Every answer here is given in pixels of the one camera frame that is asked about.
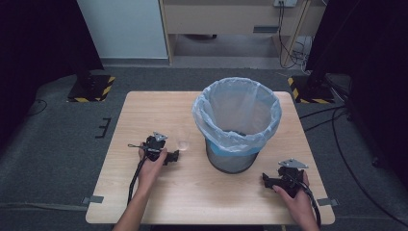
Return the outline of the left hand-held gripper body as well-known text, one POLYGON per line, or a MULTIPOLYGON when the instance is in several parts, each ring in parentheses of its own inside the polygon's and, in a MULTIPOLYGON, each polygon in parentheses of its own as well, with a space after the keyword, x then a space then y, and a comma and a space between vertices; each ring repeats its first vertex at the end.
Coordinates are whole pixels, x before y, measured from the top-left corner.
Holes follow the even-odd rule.
POLYGON ((162 149, 166 144, 167 135, 159 132, 154 132, 152 136, 149 136, 145 142, 145 154, 147 158, 155 162, 159 157, 162 149))

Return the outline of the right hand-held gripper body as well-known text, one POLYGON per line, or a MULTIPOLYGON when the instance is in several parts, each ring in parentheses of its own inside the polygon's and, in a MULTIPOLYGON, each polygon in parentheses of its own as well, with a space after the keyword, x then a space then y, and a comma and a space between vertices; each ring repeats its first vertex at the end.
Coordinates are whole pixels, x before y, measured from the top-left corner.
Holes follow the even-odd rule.
POLYGON ((303 181, 304 169, 308 168, 306 164, 290 158, 278 163, 278 175, 280 176, 280 186, 286 193, 295 198, 299 190, 304 190, 306 185, 303 181))

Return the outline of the clear plastic cup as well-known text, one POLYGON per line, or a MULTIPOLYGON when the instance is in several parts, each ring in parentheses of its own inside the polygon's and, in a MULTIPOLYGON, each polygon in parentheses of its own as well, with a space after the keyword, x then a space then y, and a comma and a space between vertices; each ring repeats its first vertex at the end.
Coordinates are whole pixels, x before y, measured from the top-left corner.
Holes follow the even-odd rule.
POLYGON ((176 144, 177 148, 181 151, 185 151, 190 146, 190 135, 191 131, 187 127, 178 127, 176 129, 176 144))

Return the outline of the metal mesh trash bin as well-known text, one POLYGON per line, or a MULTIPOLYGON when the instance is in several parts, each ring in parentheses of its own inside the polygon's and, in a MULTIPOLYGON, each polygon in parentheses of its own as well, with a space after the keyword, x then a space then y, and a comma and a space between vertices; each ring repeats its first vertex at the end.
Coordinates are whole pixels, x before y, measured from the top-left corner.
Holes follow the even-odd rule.
POLYGON ((255 148, 243 156, 237 156, 234 153, 221 151, 209 140, 205 140, 205 143, 209 162, 217 170, 228 174, 237 174, 249 169, 260 152, 260 149, 255 148))

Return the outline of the pale blue trash bag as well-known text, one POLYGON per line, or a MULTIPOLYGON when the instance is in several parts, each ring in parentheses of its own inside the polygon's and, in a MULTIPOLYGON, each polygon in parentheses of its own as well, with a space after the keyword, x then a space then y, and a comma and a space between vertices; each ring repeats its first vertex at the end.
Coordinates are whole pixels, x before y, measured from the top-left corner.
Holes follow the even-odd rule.
POLYGON ((211 150, 225 157, 259 152, 275 135, 282 117, 272 90, 241 77, 212 83, 196 97, 191 112, 211 150))

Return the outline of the person's left hand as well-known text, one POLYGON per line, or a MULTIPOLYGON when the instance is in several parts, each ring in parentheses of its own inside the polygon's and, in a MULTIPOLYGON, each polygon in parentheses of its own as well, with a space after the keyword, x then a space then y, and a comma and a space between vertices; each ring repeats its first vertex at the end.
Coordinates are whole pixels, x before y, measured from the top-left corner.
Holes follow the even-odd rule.
POLYGON ((137 194, 149 194, 151 192, 153 185, 161 172, 166 156, 167 149, 164 148, 161 150, 160 157, 155 162, 152 162, 149 159, 144 161, 138 177, 139 184, 137 194))

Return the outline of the person's right hand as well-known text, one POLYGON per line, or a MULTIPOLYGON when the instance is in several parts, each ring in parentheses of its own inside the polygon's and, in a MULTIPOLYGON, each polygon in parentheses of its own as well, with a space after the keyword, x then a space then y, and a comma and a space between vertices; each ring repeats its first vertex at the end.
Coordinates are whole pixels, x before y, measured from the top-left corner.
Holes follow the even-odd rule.
POLYGON ((299 190, 295 198, 292 198, 279 186, 273 186, 273 190, 282 198, 293 221, 298 226, 312 223, 318 225, 311 200, 306 192, 299 190))

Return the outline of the grey tape piece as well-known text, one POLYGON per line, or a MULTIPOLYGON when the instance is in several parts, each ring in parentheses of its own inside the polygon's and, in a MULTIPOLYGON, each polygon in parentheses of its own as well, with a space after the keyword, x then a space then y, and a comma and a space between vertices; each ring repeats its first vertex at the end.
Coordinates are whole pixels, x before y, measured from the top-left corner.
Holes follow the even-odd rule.
POLYGON ((319 206, 331 206, 331 207, 340 205, 339 201, 335 198, 320 198, 318 199, 318 204, 319 206))
POLYGON ((91 195, 89 197, 83 197, 82 203, 89 205, 90 203, 102 203, 103 200, 104 200, 104 196, 91 195))

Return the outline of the black yellow-striped stand base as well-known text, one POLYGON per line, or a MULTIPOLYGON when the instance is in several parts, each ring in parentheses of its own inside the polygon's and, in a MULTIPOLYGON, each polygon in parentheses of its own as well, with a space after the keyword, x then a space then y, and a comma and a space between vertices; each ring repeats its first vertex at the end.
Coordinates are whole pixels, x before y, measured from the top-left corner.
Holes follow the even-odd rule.
POLYGON ((67 96, 68 102, 104 101, 111 90, 115 77, 90 75, 86 80, 77 80, 67 96))
POLYGON ((334 102, 331 89, 323 81, 307 75, 294 75, 288 79, 296 103, 328 104, 334 102))

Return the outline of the black curtain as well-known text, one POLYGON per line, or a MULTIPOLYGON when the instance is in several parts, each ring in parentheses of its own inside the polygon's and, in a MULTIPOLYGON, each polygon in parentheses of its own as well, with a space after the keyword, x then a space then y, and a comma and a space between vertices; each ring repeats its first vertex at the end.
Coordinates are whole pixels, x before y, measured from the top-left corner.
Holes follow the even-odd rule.
POLYGON ((328 0, 307 68, 351 78, 361 133, 408 190, 408 0, 328 0))
POLYGON ((101 67, 77 0, 0 0, 0 149, 39 87, 101 67))

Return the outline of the white power strip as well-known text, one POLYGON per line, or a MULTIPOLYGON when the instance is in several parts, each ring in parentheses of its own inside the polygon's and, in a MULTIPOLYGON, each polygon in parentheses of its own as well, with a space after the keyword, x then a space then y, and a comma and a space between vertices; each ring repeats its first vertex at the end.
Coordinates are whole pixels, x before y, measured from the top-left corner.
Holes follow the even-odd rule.
POLYGON ((274 0, 273 6, 276 8, 294 8, 297 0, 274 0))

